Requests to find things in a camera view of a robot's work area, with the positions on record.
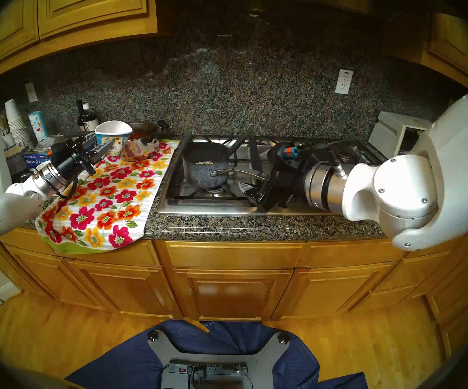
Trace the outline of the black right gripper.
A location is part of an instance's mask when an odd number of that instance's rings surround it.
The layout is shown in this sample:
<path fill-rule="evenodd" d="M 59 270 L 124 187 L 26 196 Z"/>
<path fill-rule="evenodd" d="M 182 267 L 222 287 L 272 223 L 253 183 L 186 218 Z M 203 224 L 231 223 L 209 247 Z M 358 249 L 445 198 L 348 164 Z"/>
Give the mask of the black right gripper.
<path fill-rule="evenodd" d="M 278 142 L 267 140 L 270 146 Z M 292 160 L 287 163 L 282 159 L 269 160 L 272 165 L 270 177 L 261 175 L 260 184 L 238 182 L 238 187 L 250 203 L 258 208 L 287 208 L 290 202 L 306 203 L 305 179 L 312 168 L 310 160 Z"/>

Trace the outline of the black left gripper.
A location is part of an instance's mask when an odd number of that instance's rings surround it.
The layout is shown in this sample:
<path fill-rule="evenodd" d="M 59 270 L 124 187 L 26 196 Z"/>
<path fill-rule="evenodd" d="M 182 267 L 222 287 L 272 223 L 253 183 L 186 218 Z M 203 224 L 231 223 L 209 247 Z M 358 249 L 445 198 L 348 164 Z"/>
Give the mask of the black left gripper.
<path fill-rule="evenodd" d="M 89 175 L 96 173 L 93 161 L 101 161 L 108 150 L 113 146 L 114 140 L 98 144 L 95 133 L 88 133 L 82 137 L 70 137 L 64 141 L 61 155 L 61 176 L 72 178 L 82 171 Z"/>

